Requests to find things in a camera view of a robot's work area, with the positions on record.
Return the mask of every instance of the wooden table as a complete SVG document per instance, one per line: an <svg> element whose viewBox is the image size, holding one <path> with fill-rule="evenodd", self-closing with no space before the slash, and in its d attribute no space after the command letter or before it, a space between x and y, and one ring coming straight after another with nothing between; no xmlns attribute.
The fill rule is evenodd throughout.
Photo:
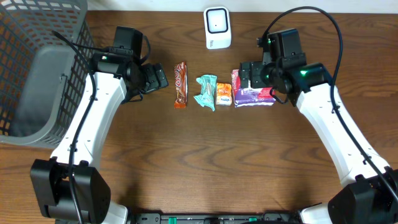
<svg viewBox="0 0 398 224"><path fill-rule="evenodd" d="M148 36L150 62L161 62L170 86L120 106L104 145L101 175L112 199L135 211L254 213L327 202L341 190L335 167L310 123L291 105L200 107L196 77L230 82L276 13L231 13L228 49L207 50L201 12L89 12L97 46L112 45L116 26ZM376 151L398 165L398 16L335 14L344 38L337 87ZM295 13L273 30L299 30L308 63L333 73L335 28L319 13ZM173 65L188 65L188 107L175 110ZM29 170L51 150L2 145L0 222L53 223L41 217Z"/></svg>

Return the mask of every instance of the snack package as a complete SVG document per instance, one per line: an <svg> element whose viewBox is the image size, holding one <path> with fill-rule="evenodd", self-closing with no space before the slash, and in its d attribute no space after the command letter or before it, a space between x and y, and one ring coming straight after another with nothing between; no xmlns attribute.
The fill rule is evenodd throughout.
<svg viewBox="0 0 398 224"><path fill-rule="evenodd" d="M181 62L174 65L175 90L177 98L174 108L185 108L187 106L188 82L187 82L187 63Z"/></svg>
<svg viewBox="0 0 398 224"><path fill-rule="evenodd" d="M271 87L253 89L249 86L248 88L241 88L241 79L239 78L238 71L238 69L235 69L231 73L236 108L256 105L271 106L274 104L275 99L269 94Z"/></svg>
<svg viewBox="0 0 398 224"><path fill-rule="evenodd" d="M194 99L199 103L200 106L208 106L215 111L214 92L216 89L217 76L204 75L200 78L197 78L197 82L201 84L201 92L200 95L194 96Z"/></svg>
<svg viewBox="0 0 398 224"><path fill-rule="evenodd" d="M231 106L232 86L229 83L217 83L216 105Z"/></svg>

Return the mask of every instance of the purple snack package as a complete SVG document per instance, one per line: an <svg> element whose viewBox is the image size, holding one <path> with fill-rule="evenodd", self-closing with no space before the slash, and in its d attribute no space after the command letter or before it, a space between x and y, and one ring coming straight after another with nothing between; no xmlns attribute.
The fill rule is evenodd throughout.
<svg viewBox="0 0 398 224"><path fill-rule="evenodd" d="M240 106L272 106L275 99L269 94L270 88L253 89L251 87L241 88L241 79L238 75L238 69L232 71L232 90L234 94L235 107Z"/></svg>

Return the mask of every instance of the teal candy wrapper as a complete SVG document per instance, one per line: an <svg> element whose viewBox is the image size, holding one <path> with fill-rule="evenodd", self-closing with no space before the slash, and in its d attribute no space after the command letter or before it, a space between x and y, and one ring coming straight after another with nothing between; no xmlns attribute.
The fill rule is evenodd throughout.
<svg viewBox="0 0 398 224"><path fill-rule="evenodd" d="M200 78L197 78L197 82L201 84L201 92L200 95L194 96L194 99L199 103L200 106L208 106L215 111L214 92L216 90L217 76L204 75Z"/></svg>

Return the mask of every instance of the orange snack packet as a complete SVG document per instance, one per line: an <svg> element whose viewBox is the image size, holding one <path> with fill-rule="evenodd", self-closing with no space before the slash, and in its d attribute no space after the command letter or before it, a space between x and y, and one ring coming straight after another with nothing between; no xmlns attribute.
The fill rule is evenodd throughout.
<svg viewBox="0 0 398 224"><path fill-rule="evenodd" d="M228 83L217 83L216 105L229 106L232 103L232 86Z"/></svg>
<svg viewBox="0 0 398 224"><path fill-rule="evenodd" d="M177 98L174 108L185 108L187 106L188 82L187 82L187 63L181 62L174 65L175 90Z"/></svg>

